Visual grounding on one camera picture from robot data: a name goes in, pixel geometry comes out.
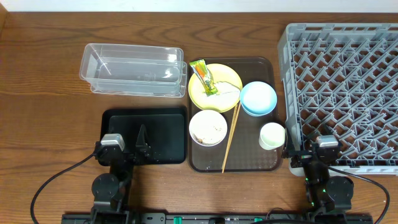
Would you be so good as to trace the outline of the white cup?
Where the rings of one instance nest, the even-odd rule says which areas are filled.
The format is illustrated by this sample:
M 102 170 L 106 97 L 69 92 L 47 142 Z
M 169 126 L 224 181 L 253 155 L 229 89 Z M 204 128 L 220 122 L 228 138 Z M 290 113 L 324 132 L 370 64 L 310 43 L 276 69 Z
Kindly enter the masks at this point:
M 285 128 L 278 123 L 267 123 L 259 135 L 259 145 L 265 150 L 278 148 L 285 143 Z

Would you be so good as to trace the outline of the light blue bowl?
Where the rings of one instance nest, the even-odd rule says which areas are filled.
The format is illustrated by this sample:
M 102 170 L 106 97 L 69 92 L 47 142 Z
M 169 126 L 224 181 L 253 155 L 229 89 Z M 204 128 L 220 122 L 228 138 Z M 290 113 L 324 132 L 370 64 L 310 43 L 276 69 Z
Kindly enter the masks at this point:
M 250 116 L 264 116 L 271 113 L 277 105 L 277 94 L 265 82 L 250 82 L 240 93 L 243 110 Z

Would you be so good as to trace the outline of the white bowl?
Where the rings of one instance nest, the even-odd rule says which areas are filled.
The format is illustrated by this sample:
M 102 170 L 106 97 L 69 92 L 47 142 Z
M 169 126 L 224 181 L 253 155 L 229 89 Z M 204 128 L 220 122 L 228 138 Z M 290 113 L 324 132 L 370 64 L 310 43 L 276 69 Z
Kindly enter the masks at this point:
M 219 144 L 227 133 L 228 125 L 222 114 L 213 110 L 197 112 L 189 122 L 191 138 L 201 146 Z

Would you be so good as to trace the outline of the yellow plate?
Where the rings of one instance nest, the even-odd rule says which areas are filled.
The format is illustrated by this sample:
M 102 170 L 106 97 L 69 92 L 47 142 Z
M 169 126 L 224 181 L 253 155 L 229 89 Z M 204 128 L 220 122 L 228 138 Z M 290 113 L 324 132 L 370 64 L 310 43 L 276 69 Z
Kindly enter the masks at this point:
M 214 82 L 228 82 L 238 87 L 243 88 L 238 73 L 231 67 L 222 65 L 220 63 L 211 63 L 206 65 L 213 75 Z M 238 103 L 240 96 L 233 94 L 207 96 L 205 89 L 201 84 L 199 78 L 194 72 L 191 72 L 191 78 L 188 83 L 188 94 L 192 103 L 201 110 L 214 110 L 219 113 L 224 113 L 231 108 L 234 108 Z

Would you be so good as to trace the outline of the white napkin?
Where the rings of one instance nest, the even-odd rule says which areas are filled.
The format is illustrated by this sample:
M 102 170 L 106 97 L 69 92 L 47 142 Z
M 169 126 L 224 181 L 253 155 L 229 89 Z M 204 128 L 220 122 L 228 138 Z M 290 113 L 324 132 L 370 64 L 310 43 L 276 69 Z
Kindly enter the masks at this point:
M 217 88 L 217 95 L 225 95 L 225 94 L 233 94 L 240 95 L 241 90 L 228 82 L 217 82 L 215 83 L 215 87 Z

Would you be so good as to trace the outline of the green orange snack wrapper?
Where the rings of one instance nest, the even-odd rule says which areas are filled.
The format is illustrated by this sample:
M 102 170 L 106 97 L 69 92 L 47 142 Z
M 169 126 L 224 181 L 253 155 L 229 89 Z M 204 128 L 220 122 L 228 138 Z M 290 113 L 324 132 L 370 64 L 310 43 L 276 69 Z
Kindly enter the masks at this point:
M 205 93 L 207 96 L 214 95 L 218 92 L 218 89 L 215 87 L 213 75 L 208 70 L 206 66 L 206 62 L 201 60 L 196 60 L 189 63 L 195 75 L 201 81 L 205 89 Z

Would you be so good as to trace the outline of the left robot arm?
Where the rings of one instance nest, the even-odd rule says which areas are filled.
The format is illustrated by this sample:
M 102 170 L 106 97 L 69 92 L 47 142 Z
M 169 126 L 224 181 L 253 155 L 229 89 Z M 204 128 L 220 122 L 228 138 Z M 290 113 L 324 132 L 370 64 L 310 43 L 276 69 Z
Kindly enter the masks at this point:
M 109 172 L 97 176 L 91 186 L 94 205 L 90 223 L 140 223 L 140 215 L 128 205 L 135 166 L 144 165 L 152 154 L 147 129 L 141 125 L 135 145 L 126 146 L 121 134 L 105 134 L 95 143 L 94 157 Z

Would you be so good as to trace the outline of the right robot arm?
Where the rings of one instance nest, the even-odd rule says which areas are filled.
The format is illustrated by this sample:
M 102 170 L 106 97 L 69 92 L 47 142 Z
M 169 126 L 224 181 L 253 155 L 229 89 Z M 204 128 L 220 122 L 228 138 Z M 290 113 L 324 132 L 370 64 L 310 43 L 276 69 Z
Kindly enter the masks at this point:
M 318 136 L 310 149 L 296 151 L 294 138 L 286 131 L 286 145 L 282 157 L 290 160 L 293 169 L 301 168 L 305 177 L 305 188 L 312 208 L 306 212 L 311 221 L 326 220 L 327 216 L 337 219 L 351 209 L 354 183 L 343 176 L 332 177 L 330 168 L 338 158 L 342 143 L 325 128 L 327 135 Z

